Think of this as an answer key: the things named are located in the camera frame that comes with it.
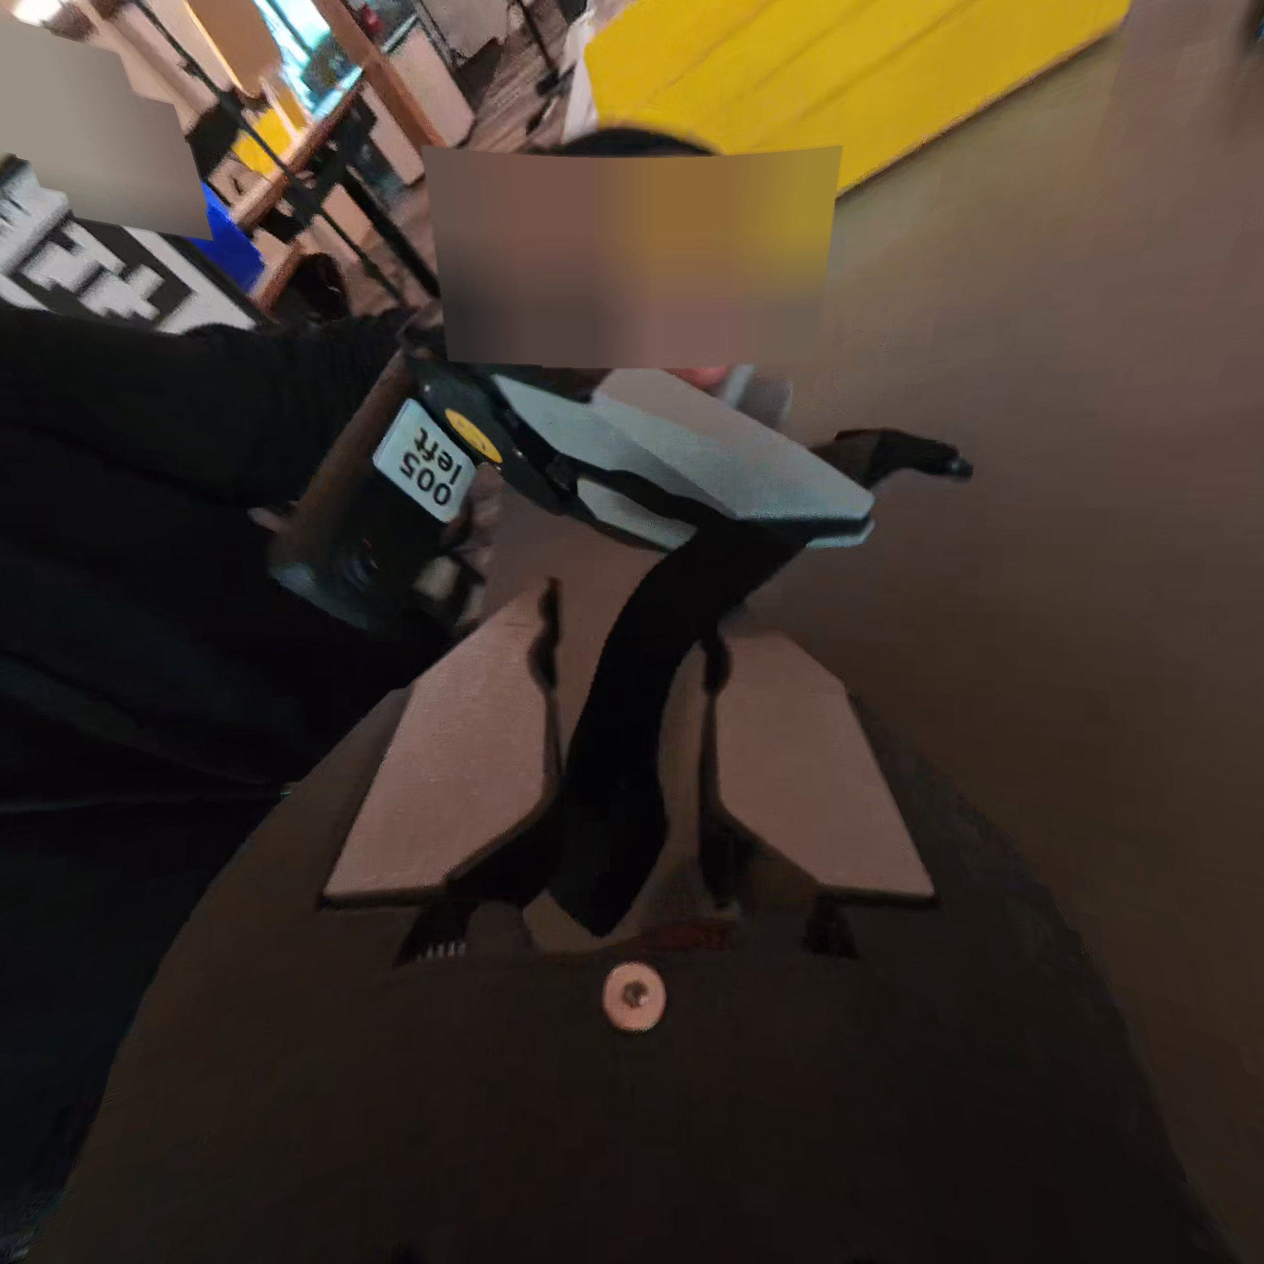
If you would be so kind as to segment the blue storage bin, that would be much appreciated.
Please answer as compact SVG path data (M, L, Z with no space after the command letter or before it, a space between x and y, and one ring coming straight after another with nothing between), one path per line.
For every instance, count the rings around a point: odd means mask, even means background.
M263 258L249 237L233 222L227 205L208 186L201 184L208 237L189 243L242 292L251 292L264 270Z

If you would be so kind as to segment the black white printed sign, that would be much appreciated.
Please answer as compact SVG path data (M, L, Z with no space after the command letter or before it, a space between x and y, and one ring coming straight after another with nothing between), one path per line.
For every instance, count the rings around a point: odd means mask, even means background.
M270 321L193 243L76 219L13 155L1 168L1 303L165 336Z

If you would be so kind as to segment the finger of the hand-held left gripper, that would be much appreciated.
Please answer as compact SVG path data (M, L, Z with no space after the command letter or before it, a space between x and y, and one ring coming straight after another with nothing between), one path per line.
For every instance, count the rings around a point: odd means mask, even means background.
M717 511L707 511L693 502L685 505L685 517L651 511L591 479L579 479L577 505L597 527L657 551L675 551L692 539L699 526L722 518ZM749 520L747 524L801 539L806 550L853 548L866 542L874 530L872 524L845 527L786 518Z
M530 435L562 459L562 488L592 481L640 506L685 517L693 502L747 523L871 523L874 496L794 440L672 375L609 375L580 404L496 375Z

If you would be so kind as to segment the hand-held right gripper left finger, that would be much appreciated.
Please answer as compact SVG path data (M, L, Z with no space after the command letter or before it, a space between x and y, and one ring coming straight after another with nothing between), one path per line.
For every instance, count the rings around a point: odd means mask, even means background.
M508 839L552 791L559 586L535 583L407 694L323 899L413 905Z

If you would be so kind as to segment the yellow plastic bin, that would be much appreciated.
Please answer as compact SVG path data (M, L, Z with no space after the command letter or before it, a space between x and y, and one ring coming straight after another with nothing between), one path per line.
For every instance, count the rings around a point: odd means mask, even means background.
M878 177L1110 38L1128 2L637 2L582 59L595 116Z

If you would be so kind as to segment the person's left forearm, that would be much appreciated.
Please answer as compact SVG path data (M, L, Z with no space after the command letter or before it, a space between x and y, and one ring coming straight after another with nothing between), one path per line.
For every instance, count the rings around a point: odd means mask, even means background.
M180 336L2 307L2 813L261 798L452 645L267 574L406 312Z

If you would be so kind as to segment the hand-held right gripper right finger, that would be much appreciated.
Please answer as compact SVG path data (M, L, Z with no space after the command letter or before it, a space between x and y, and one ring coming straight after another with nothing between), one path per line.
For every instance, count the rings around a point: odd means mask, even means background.
M780 634L705 645L699 867L719 902L934 902L842 682Z

